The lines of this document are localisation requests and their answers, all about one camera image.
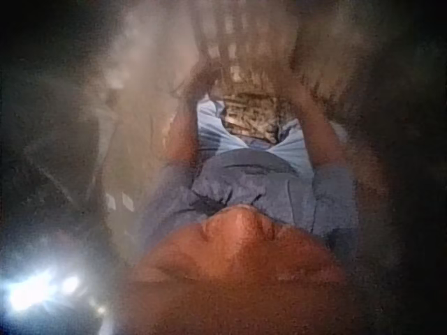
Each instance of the person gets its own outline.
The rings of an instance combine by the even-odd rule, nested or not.
[[[222,126],[224,104],[207,95],[219,65],[192,70],[142,215],[142,258],[117,300],[117,334],[359,330],[353,176],[324,109],[278,69],[298,120],[268,150]]]

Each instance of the bright light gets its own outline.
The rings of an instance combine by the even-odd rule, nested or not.
[[[69,277],[62,283],[62,292],[65,295],[70,295],[76,291],[78,286],[79,286],[79,278],[76,276]]]
[[[104,306],[100,306],[100,307],[98,307],[98,309],[96,311],[98,312],[98,314],[104,315],[106,312],[106,309]]]
[[[9,297],[13,308],[16,311],[24,311],[34,304],[48,300],[54,293],[54,288],[50,285],[51,279],[49,271],[46,271],[15,284]]]

